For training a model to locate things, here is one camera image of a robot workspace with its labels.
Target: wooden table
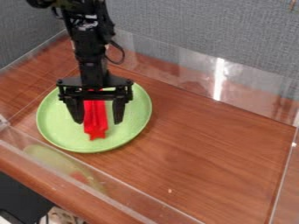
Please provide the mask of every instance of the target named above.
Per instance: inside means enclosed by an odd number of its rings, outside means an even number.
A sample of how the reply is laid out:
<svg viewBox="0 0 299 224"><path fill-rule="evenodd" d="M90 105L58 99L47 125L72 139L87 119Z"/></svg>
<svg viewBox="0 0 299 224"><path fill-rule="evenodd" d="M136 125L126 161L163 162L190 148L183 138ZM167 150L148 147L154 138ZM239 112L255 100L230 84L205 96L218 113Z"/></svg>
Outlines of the wooden table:
<svg viewBox="0 0 299 224"><path fill-rule="evenodd" d="M134 79L153 98L154 114L144 131L118 150L68 154L199 221L266 223L295 127L193 93L203 91L193 83L182 85L190 90L186 91L140 75L142 70L154 72L157 67L195 72L143 55L138 57L140 63L148 61L144 67L127 70L110 66L110 70ZM11 118L14 127L40 140L35 123L39 103L58 78L78 72L70 41L62 38L0 76L0 114ZM234 83L227 85L246 89ZM251 90L253 95L257 93L269 99L277 97ZM295 117L290 103L279 108L282 119ZM273 111L278 105L271 107L263 109ZM22 152L14 153L2 146L0 151L2 171L87 222L138 223L60 175L26 159Z"/></svg>

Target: red towel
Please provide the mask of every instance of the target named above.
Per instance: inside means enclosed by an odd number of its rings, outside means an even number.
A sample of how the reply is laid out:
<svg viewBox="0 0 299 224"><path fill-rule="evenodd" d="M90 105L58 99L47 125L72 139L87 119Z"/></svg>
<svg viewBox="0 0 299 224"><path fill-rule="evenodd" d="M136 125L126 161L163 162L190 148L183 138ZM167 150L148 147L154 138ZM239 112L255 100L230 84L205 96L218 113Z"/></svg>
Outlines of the red towel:
<svg viewBox="0 0 299 224"><path fill-rule="evenodd" d="M84 101L84 132L90 134L90 140L106 138L108 130L108 117L104 101Z"/></svg>

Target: green plate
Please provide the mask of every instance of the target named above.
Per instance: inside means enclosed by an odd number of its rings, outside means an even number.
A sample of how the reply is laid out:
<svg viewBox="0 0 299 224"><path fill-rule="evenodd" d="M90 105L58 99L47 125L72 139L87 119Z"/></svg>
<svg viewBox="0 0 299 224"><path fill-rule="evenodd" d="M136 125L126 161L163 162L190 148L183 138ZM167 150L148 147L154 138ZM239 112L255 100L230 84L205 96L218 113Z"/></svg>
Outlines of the green plate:
<svg viewBox="0 0 299 224"><path fill-rule="evenodd" d="M90 141L83 125L72 121L66 104L59 101L56 88L43 99L36 123L43 137L66 151L94 153L108 151L130 142L144 129L151 114L153 102L144 89L134 85L135 99L126 105L124 121L114 124L112 101L107 101L107 138Z"/></svg>

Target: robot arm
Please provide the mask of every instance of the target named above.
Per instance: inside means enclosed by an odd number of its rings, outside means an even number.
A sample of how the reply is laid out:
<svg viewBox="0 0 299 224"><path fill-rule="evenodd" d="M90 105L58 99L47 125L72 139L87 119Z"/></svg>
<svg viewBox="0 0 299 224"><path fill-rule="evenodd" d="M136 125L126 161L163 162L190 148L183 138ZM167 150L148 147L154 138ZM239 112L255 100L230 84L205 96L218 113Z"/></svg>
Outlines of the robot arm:
<svg viewBox="0 0 299 224"><path fill-rule="evenodd" d="M134 99L134 82L108 71L106 45L120 47L112 40L116 35L115 24L108 16L106 0L27 0L27 2L35 8L51 7L56 18L64 21L74 42L80 76L58 80L59 97L67 104L74 121L83 123L83 102L100 100L112 101L115 124L122 123L126 104Z"/></svg>

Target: black object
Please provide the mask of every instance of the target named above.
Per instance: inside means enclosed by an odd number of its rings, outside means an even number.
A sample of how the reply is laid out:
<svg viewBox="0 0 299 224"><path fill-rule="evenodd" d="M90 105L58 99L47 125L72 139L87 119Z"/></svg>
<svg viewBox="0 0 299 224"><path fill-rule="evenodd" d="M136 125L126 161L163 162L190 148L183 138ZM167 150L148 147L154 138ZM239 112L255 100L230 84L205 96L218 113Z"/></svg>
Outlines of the black object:
<svg viewBox="0 0 299 224"><path fill-rule="evenodd" d="M0 216L12 224L34 224L54 203L0 172Z"/></svg>
<svg viewBox="0 0 299 224"><path fill-rule="evenodd" d="M84 101L114 101L115 124L123 122L126 105L134 99L134 81L115 76L108 71L108 60L119 64L126 53L114 42L115 24L108 16L106 0L27 0L36 8L52 7L56 18L64 20L71 36L80 76L58 80L60 100L67 104L76 123L84 120ZM106 45L120 50L123 58L114 61L106 55Z"/></svg>

